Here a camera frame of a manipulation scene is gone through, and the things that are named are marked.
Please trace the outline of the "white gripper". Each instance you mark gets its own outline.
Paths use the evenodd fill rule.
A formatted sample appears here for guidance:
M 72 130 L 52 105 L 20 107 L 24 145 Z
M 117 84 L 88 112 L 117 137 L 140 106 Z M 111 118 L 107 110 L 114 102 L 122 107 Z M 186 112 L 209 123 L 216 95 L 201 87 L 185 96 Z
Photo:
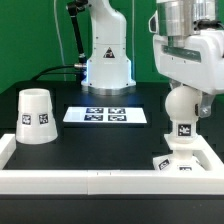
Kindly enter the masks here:
M 184 48 L 170 47 L 166 37 L 155 35 L 153 48 L 161 75 L 203 91 L 199 117 L 209 117 L 213 95 L 224 93 L 224 31 L 202 30 L 187 37 Z

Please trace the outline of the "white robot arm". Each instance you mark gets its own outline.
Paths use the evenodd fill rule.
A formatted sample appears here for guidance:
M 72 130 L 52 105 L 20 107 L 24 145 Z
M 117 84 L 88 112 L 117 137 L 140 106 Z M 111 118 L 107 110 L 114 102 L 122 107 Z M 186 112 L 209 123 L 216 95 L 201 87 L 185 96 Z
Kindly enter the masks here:
M 93 50 L 87 60 L 85 89 L 119 94 L 135 84 L 126 55 L 126 19 L 109 0 L 87 0 Z M 224 26 L 217 0 L 156 0 L 149 20 L 157 71 L 202 92 L 197 114 L 208 117 L 216 95 L 224 93 Z

